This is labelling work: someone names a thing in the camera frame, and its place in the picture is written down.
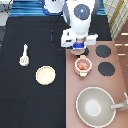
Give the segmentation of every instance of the black mat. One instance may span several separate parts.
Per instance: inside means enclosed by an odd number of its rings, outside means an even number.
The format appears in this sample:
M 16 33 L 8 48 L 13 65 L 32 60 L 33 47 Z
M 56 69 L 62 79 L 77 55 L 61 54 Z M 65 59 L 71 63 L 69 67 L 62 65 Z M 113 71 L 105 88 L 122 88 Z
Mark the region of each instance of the black mat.
M 54 18 L 9 18 L 0 57 L 0 128 L 66 128 L 65 50 L 55 50 L 50 42 Z M 53 43 L 60 46 L 65 25 L 58 22 Z M 30 64 L 19 65 L 23 45 L 28 44 Z M 37 83 L 35 73 L 52 66 L 55 81 Z
M 106 45 L 99 45 L 96 47 L 96 54 L 100 57 L 106 58 L 111 55 L 111 49 Z
M 112 76 L 115 73 L 115 68 L 110 62 L 100 63 L 98 70 L 103 76 Z

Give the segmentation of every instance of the small plate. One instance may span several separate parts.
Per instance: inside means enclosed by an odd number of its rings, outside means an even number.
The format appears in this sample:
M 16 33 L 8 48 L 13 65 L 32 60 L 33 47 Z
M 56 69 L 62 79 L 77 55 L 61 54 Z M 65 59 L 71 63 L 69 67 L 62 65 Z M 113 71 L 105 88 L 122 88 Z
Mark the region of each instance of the small plate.
M 42 85 L 51 84 L 55 79 L 55 70 L 50 66 L 43 66 L 36 72 L 36 80 Z

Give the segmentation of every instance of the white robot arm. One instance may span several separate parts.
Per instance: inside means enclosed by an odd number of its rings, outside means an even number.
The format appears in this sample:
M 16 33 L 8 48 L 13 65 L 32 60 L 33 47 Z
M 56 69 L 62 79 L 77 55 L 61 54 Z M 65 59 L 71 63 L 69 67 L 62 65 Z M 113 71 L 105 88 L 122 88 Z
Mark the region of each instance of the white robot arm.
M 96 44 L 97 34 L 88 35 L 91 16 L 100 8 L 100 0 L 68 0 L 63 6 L 63 17 L 71 28 L 63 31 L 62 47 L 85 49 L 86 45 Z

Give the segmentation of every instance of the white spoon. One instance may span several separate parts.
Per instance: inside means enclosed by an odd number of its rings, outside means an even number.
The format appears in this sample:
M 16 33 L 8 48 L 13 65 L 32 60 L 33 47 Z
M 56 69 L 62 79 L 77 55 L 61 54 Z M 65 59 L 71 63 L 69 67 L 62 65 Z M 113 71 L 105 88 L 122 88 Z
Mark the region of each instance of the white spoon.
M 29 64 L 29 58 L 27 56 L 27 49 L 28 49 L 28 46 L 27 44 L 25 44 L 23 56 L 20 58 L 20 61 L 19 61 L 21 66 L 27 66 Z

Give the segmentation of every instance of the pink cup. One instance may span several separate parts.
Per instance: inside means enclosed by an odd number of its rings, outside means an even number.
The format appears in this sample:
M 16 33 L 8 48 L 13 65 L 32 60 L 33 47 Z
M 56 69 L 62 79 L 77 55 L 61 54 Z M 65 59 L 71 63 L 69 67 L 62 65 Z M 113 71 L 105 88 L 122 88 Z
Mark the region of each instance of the pink cup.
M 81 70 L 77 67 L 79 62 L 84 62 L 88 65 L 88 69 L 87 70 Z M 81 55 L 80 58 L 78 58 L 75 61 L 75 72 L 81 76 L 81 77 L 85 77 L 87 76 L 87 74 L 90 72 L 90 70 L 92 69 L 92 62 L 85 56 L 85 55 Z

